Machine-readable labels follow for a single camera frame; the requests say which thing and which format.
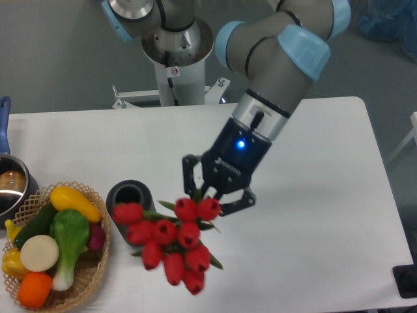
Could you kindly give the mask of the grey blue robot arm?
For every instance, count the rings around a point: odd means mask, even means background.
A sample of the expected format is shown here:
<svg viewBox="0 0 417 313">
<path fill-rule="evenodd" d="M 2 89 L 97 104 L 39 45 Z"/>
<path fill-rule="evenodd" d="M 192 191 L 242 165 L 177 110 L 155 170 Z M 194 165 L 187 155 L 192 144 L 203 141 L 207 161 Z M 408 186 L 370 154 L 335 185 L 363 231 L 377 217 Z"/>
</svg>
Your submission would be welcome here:
<svg viewBox="0 0 417 313">
<path fill-rule="evenodd" d="M 212 147 L 182 159 L 189 196 L 215 190 L 215 198 L 242 191 L 221 215 L 255 204 L 252 174 L 330 58 L 328 41 L 351 20 L 348 1 L 273 1 L 273 15 L 255 23 L 233 21 L 214 35 L 193 1 L 103 1 L 123 40 L 141 39 L 154 64 L 162 106 L 204 104 L 205 61 L 215 53 L 250 85 Z"/>
</svg>

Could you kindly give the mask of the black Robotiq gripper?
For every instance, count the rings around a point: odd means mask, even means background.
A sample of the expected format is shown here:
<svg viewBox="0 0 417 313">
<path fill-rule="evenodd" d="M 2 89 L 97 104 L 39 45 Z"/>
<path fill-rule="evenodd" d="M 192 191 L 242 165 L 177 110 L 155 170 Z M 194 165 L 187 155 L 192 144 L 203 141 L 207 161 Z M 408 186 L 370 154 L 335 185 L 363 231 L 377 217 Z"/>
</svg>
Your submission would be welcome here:
<svg viewBox="0 0 417 313">
<path fill-rule="evenodd" d="M 189 154 L 182 158 L 182 176 L 185 194 L 191 198 L 203 196 L 209 188 L 216 190 L 216 198 L 242 189 L 240 199 L 221 204 L 220 216 L 227 216 L 253 207 L 256 195 L 249 187 L 252 174 L 266 155 L 272 142 L 256 133 L 262 117 L 254 117 L 250 125 L 229 118 L 203 156 Z M 203 185 L 197 188 L 194 168 L 202 163 Z"/>
</svg>

